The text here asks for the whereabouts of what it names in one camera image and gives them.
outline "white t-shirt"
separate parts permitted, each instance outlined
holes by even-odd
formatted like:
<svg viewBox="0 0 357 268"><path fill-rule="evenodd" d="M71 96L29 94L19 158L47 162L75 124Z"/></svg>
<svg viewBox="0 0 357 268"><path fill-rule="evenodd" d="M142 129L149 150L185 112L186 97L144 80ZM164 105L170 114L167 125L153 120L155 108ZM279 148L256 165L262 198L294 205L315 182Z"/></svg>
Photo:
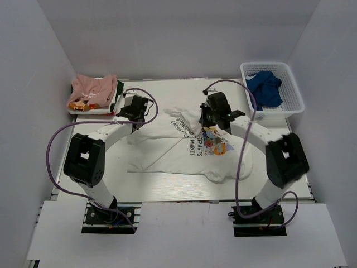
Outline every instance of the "white t-shirt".
<svg viewBox="0 0 357 268"><path fill-rule="evenodd" d="M214 182L235 178L243 140L218 127L202 130L199 113L194 117L191 110L186 113L181 109L177 115L160 113L152 123L127 137L131 144L128 171L203 174ZM249 176L252 168L252 153L247 145L240 178Z"/></svg>

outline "pink clothing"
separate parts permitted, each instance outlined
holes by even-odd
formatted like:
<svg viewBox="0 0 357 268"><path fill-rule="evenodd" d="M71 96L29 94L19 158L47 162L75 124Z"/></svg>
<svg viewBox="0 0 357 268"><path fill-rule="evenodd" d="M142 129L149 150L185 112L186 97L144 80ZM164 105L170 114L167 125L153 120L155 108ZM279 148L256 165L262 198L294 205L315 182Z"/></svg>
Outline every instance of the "pink clothing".
<svg viewBox="0 0 357 268"><path fill-rule="evenodd" d="M117 88L117 76L108 75L102 79L94 79L85 75L77 74L76 80L72 82L73 93L67 102L75 102L76 99L88 101L86 104L98 104L100 107L110 105Z"/></svg>

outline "graphic print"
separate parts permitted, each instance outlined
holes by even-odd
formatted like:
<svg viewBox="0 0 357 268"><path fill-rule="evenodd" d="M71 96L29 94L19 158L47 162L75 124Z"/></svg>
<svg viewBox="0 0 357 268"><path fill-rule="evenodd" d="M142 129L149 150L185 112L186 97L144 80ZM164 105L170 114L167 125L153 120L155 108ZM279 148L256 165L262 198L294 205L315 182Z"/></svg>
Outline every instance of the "graphic print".
<svg viewBox="0 0 357 268"><path fill-rule="evenodd" d="M202 135L207 155L223 155L234 150L233 146L219 135L216 127L204 127Z"/></svg>

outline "blue clothing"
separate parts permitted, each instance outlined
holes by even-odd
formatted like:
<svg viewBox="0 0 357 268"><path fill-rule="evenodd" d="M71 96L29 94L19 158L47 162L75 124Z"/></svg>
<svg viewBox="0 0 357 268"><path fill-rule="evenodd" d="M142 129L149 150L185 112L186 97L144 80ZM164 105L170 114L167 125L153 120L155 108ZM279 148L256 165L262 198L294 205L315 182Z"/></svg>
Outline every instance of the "blue clothing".
<svg viewBox="0 0 357 268"><path fill-rule="evenodd" d="M258 111L263 110L262 106L278 107L282 104L283 100L279 94L281 80L276 78L271 71L260 71L249 77L253 78L246 79L247 86L257 101Z"/></svg>

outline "stack of folded clothes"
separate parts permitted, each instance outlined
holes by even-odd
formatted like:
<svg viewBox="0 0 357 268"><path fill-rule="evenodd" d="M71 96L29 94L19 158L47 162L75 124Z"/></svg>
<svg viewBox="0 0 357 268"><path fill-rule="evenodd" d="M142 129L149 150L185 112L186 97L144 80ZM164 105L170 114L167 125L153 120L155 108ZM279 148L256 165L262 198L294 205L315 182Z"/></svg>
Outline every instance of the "stack of folded clothes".
<svg viewBox="0 0 357 268"><path fill-rule="evenodd" d="M71 114L115 113L123 87L113 74L101 79L78 74L72 82L68 111Z"/></svg>

